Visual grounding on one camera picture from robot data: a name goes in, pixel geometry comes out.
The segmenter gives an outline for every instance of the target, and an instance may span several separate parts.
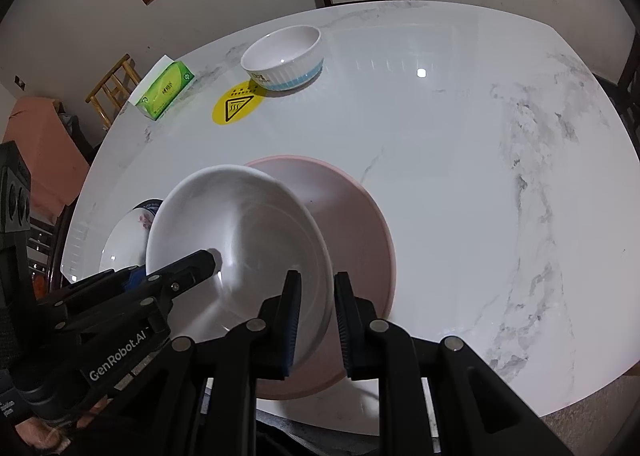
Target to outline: white marble table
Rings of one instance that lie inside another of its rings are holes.
[[[212,108],[248,77],[268,32],[319,26],[324,70],[220,126]],[[360,180],[397,258],[390,319],[455,333],[538,413],[603,387],[640,360],[640,166],[620,119],[549,26],[437,2],[300,13],[184,56],[197,80],[157,122],[118,116],[82,188],[63,256],[98,270],[116,222],[209,165],[276,154]],[[300,422],[377,432],[377,383],[343,380],[258,406]]]

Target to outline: pink cloth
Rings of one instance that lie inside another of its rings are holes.
[[[80,193],[89,165],[66,133],[50,98],[25,96],[4,132],[31,171],[31,209],[52,223]]]

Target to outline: white wall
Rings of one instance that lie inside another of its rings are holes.
[[[0,141],[4,136],[6,124],[9,121],[9,115],[14,108],[15,97],[0,84]]]
[[[447,0],[514,12],[553,26],[592,70],[615,80],[633,26],[618,0]],[[90,141],[103,131],[84,98],[125,53],[140,73],[236,30],[313,9],[314,0],[16,0],[0,23],[0,82],[14,94],[60,98]]]

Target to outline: pink plate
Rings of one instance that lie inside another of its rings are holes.
[[[394,245],[385,218],[362,185],[328,163],[302,156],[271,156],[247,166],[293,192],[318,224],[334,273],[348,271],[353,293],[372,301],[379,317],[387,317],[396,286]],[[302,398],[344,376],[334,311],[310,358],[282,382],[259,380],[256,394],[268,400]]]

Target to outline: yellow sticker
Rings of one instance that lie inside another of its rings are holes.
[[[253,80],[242,82],[220,97],[211,117],[218,125],[241,120],[260,105],[265,93],[266,89]]]

